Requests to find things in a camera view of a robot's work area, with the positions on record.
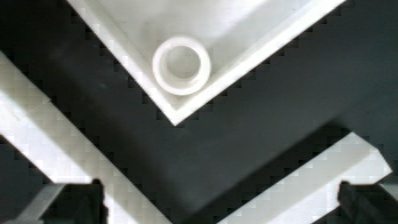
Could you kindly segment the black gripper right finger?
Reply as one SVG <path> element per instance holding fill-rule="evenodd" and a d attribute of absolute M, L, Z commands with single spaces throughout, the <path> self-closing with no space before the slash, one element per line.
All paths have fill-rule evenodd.
<path fill-rule="evenodd" d="M 379 184 L 340 184 L 338 202 L 351 224 L 398 224 L 398 199 Z"/>

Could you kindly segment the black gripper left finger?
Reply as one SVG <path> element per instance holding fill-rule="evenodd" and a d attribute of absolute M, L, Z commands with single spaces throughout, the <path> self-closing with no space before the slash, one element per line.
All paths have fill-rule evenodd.
<path fill-rule="evenodd" d="M 105 187 L 98 179 L 88 184 L 50 184 L 40 191 L 17 224 L 109 224 Z"/>

